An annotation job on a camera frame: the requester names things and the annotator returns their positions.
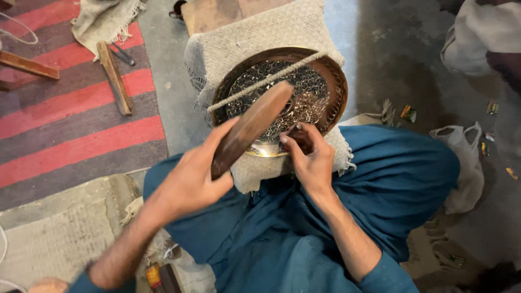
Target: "white plastic bag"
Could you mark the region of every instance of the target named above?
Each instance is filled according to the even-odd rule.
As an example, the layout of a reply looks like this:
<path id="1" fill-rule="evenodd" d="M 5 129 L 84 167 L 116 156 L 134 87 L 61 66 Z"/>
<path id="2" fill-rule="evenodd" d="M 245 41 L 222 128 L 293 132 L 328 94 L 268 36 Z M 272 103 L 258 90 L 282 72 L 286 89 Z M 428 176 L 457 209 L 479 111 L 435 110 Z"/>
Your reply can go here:
<path id="1" fill-rule="evenodd" d="M 442 130 L 452 129 L 448 135 L 439 135 Z M 471 130 L 477 130 L 476 137 L 469 143 L 465 135 Z M 431 130 L 430 136 L 443 141 L 458 157 L 460 161 L 460 175 L 457 187 L 451 190 L 444 202 L 445 213 L 464 213 L 472 210 L 481 197 L 485 177 L 479 162 L 478 142 L 481 137 L 481 127 L 478 122 L 464 130 L 463 126 L 445 126 Z"/>

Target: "striped rug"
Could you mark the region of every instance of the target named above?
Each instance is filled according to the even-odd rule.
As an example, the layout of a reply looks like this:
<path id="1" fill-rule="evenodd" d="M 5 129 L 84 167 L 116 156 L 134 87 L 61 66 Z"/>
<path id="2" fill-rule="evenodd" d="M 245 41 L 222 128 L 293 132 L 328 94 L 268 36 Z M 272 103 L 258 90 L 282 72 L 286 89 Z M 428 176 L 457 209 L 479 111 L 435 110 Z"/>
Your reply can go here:
<path id="1" fill-rule="evenodd" d="M 60 80 L 0 68 L 0 80 L 21 85 L 0 92 L 0 211 L 60 192 L 91 179 L 149 167 L 167 157 L 156 93 L 137 22 L 120 45 L 136 61 L 118 63 L 133 104 L 118 110 L 103 67 L 77 43 L 71 19 L 79 0 L 16 1 L 5 11 L 30 27 L 40 42 L 3 38 L 3 50 L 60 70 Z M 0 28 L 30 40 L 12 20 Z"/>

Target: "wooden board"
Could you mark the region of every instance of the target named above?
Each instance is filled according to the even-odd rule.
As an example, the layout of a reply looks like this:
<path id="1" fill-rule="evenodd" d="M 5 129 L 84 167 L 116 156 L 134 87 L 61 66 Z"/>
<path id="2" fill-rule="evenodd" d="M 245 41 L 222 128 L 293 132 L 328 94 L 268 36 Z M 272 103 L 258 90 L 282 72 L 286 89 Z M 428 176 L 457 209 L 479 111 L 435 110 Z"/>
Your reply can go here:
<path id="1" fill-rule="evenodd" d="M 36 76 L 49 77 L 53 79 L 60 78 L 60 74 L 57 69 L 5 51 L 0 51 L 0 65 L 27 72 Z"/>
<path id="2" fill-rule="evenodd" d="M 209 32 L 293 0 L 194 0 L 181 6 L 188 35 Z"/>

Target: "hand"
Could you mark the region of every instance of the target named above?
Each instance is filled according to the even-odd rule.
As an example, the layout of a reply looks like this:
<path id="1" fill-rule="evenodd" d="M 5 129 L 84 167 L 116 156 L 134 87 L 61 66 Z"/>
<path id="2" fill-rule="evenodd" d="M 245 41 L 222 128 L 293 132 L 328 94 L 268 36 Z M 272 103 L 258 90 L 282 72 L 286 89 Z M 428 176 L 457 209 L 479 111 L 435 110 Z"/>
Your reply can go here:
<path id="1" fill-rule="evenodd" d="M 210 166 L 221 139 L 238 120 L 234 118 L 216 127 L 203 144 L 187 151 L 147 200 L 153 205 L 151 214 L 159 217 L 160 225 L 217 202 L 233 187 L 230 171 L 212 181 Z"/>
<path id="2" fill-rule="evenodd" d="M 334 148 L 314 125 L 302 123 L 294 139 L 287 136 L 293 127 L 280 134 L 280 141 L 291 152 L 297 178 L 320 207 L 329 196 L 338 198 L 331 187 Z"/>

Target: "wooden mallet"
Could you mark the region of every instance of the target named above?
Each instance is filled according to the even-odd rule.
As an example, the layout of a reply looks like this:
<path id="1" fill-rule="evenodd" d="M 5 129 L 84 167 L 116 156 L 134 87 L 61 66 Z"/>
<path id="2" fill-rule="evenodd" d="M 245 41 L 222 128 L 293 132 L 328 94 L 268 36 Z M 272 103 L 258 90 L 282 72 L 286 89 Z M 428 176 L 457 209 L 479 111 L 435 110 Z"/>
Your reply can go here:
<path id="1" fill-rule="evenodd" d="M 293 93 L 287 81 L 281 81 L 265 92 L 242 115 L 221 140 L 214 154 L 212 180 L 219 178 L 248 150 L 284 109 Z"/>

